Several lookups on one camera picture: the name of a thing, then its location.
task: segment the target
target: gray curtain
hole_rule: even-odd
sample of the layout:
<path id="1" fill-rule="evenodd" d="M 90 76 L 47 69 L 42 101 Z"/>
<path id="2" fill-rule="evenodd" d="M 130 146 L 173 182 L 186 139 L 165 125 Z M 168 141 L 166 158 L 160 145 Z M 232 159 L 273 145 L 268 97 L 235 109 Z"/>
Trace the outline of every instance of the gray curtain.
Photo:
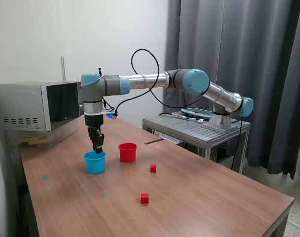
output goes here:
<path id="1" fill-rule="evenodd" d="M 248 164 L 293 178 L 300 144 L 300 0 L 169 4 L 166 69 L 199 68 L 226 90 L 253 98 L 245 119 L 251 123 Z M 195 99 L 164 91 L 168 105 Z M 210 110 L 212 104 L 202 99 L 193 107 Z"/>

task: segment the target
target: metal rod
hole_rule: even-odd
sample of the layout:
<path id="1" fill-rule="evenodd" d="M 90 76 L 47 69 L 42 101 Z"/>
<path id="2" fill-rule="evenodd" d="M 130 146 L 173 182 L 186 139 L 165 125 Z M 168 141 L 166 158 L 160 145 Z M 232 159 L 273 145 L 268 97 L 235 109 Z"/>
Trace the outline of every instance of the metal rod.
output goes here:
<path id="1" fill-rule="evenodd" d="M 61 56 L 61 69 L 62 69 L 62 80 L 66 82 L 66 68 L 65 68 L 65 57 Z"/>
<path id="2" fill-rule="evenodd" d="M 297 229 L 300 230 L 300 225 L 298 225 L 297 223 L 293 222 L 292 220 L 287 220 L 287 223 L 291 224 L 292 226 L 296 227 Z"/>
<path id="3" fill-rule="evenodd" d="M 156 81 L 157 74 L 137 74 L 137 75 L 129 75 L 129 76 L 120 76 L 121 78 L 128 78 L 130 81 L 131 89 L 145 89 L 151 88 Z M 169 76 L 166 72 L 160 73 L 158 81 L 155 87 L 163 87 L 167 88 L 169 86 Z"/>

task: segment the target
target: wooden table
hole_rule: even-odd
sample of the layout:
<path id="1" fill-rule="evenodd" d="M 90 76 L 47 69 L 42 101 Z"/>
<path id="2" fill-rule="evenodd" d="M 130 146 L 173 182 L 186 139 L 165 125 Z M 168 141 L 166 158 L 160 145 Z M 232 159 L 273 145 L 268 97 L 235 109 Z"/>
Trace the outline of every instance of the wooden table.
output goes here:
<path id="1" fill-rule="evenodd" d="M 50 149 L 20 148 L 41 237 L 283 236 L 293 198 L 168 141 L 149 143 L 158 137 L 120 119 L 105 118 L 102 132 L 99 175 L 85 172 L 83 118 Z M 135 163 L 119 162 L 123 142 L 138 145 Z"/>

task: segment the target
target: tiled floor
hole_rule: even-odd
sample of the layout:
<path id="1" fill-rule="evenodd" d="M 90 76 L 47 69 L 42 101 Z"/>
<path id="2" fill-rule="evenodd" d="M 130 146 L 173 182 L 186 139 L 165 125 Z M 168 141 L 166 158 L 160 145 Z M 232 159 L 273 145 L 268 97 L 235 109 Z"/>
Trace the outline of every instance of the tiled floor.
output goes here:
<path id="1" fill-rule="evenodd" d="M 228 166 L 231 165 L 231 162 L 232 159 L 227 159 L 222 164 Z M 267 173 L 266 169 L 262 167 L 251 168 L 246 162 L 244 164 L 243 174 L 295 198 L 295 203 L 291 208 L 289 219 L 300 225 L 300 151 L 294 180 L 292 180 L 289 175 L 270 175 Z M 287 224 L 284 236 L 300 237 L 300 230 Z"/>

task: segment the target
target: table leg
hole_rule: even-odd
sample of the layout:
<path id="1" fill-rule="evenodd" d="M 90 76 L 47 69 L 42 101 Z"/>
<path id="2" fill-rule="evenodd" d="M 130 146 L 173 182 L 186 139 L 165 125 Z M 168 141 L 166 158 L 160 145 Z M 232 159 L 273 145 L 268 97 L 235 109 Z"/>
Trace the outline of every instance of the table leg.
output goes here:
<path id="1" fill-rule="evenodd" d="M 270 237 L 283 237 L 285 232 L 285 227 L 287 224 L 288 215 L 284 218 L 284 220 L 279 224 L 276 230 L 270 235 Z"/>
<path id="2" fill-rule="evenodd" d="M 217 147 L 209 147 L 205 149 L 205 158 L 208 160 L 211 160 L 213 162 L 216 162 L 217 159 Z"/>
<path id="3" fill-rule="evenodd" d="M 143 129 L 144 131 L 149 132 L 149 133 L 153 133 L 152 128 L 146 127 L 146 126 L 144 126 L 143 124 L 142 124 L 142 129 Z"/>
<path id="4" fill-rule="evenodd" d="M 205 158 L 210 159 L 211 147 L 205 149 Z"/>
<path id="5" fill-rule="evenodd" d="M 240 174 L 242 173 L 242 169 L 243 169 L 248 137 L 249 137 L 249 131 L 241 133 L 237 153 L 233 161 L 233 170 L 239 172 Z"/>

